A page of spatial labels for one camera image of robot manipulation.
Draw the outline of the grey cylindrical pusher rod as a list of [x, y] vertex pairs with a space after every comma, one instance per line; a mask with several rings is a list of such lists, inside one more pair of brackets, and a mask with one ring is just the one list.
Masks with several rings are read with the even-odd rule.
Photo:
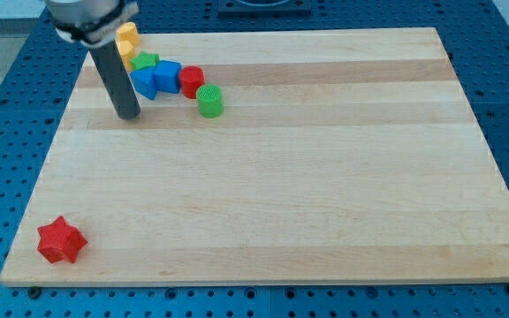
[[137, 118], [141, 113], [141, 107], [117, 44], [111, 41], [99, 48], [90, 49], [89, 53], [118, 117], [123, 120]]

